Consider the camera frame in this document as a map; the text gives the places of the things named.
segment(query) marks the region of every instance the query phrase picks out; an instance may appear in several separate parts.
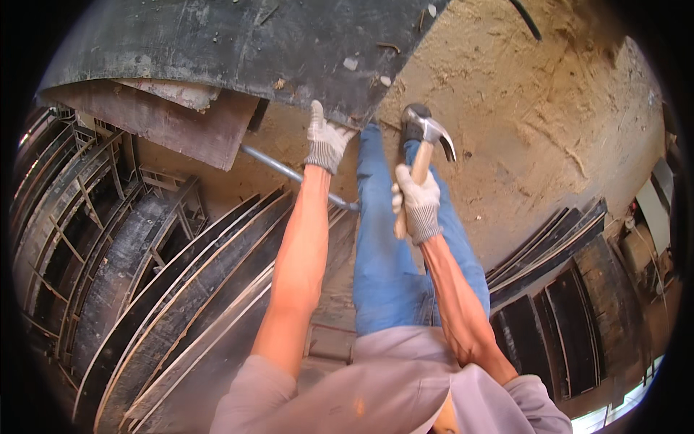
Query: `hammer head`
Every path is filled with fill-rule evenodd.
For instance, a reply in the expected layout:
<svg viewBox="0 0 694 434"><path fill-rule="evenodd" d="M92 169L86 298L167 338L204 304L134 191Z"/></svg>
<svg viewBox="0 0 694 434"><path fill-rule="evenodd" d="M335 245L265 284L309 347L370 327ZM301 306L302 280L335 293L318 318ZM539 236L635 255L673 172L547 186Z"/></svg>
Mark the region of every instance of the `hammer head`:
<svg viewBox="0 0 694 434"><path fill-rule="evenodd" d="M420 116L411 107L407 107L403 111L403 123L412 122L415 125L422 128L424 133L423 139L429 143L440 142L443 146L443 152L446 153L446 160L455 161L455 148L453 147L453 140L446 129L439 123L433 120L431 117Z"/></svg>

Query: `white knit glove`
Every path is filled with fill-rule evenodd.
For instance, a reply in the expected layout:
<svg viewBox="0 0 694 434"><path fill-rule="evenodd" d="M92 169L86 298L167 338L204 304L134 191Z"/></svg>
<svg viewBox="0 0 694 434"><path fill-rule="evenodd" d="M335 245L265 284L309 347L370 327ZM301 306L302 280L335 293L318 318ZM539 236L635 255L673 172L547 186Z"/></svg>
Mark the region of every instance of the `white knit glove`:
<svg viewBox="0 0 694 434"><path fill-rule="evenodd" d="M395 168L398 182L393 184L392 205L393 212L398 214L403 207L403 195L405 196L407 232L412 236L412 244L418 246L443 232L437 217L441 190L431 171L427 172L424 184L417 185L412 180L411 170L412 168L406 165L398 165Z"/></svg>
<svg viewBox="0 0 694 434"><path fill-rule="evenodd" d="M337 173L337 165L342 160L342 154L347 142L357 134L357 130L327 122L323 117L323 106L316 100L311 102L311 124L308 127L308 157L304 160L307 165L324 168L331 174Z"/></svg>

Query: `black hose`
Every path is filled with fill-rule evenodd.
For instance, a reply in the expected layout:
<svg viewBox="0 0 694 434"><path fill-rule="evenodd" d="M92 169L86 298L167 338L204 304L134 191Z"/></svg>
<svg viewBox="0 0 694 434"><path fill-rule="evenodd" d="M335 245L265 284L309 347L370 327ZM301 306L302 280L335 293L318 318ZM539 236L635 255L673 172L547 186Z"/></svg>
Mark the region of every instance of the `black hose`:
<svg viewBox="0 0 694 434"><path fill-rule="evenodd" d="M530 29L530 32L532 35L537 39L538 41L542 40L542 35L540 34L540 30L537 28L535 25L535 22L532 20L530 17L530 14L527 13L527 10L525 10L525 6L521 3L521 0L509 0L515 7L518 13L523 17L523 21L527 24L527 27Z"/></svg>

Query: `worker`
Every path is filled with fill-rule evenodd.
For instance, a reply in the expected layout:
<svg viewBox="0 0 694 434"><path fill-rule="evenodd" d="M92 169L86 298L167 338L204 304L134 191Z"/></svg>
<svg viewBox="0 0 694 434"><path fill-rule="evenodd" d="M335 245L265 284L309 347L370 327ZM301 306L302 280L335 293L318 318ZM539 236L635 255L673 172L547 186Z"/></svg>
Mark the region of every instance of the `worker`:
<svg viewBox="0 0 694 434"><path fill-rule="evenodd" d="M409 107L431 115L420 104ZM405 161L412 164L423 132L402 127ZM359 142L353 364L297 396L328 254L330 178L354 135L327 122L322 105L312 102L304 179L270 303L251 355L219 402L212 434L571 432L540 378L519 376L497 346L484 271L448 186L433 167L416 185L406 165L396 167L393 185L375 120ZM407 242L393 235L393 212L402 207L426 275L418 273Z"/></svg>

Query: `blue jeans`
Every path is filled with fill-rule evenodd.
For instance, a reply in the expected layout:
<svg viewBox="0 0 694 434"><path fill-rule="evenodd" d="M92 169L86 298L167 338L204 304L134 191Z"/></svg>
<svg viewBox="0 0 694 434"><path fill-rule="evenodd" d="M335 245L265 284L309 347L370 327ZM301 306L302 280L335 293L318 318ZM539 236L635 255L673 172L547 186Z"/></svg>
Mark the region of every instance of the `blue jeans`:
<svg viewBox="0 0 694 434"><path fill-rule="evenodd" d="M405 162L414 161L419 142L405 143ZM381 130L369 124L361 135L357 186L361 223L357 236L353 301L357 335L396 326L440 326L431 276L419 274L407 242L393 235L392 181L383 154ZM489 289L465 229L450 202L448 186L430 167L441 189L439 224L453 257L489 316Z"/></svg>

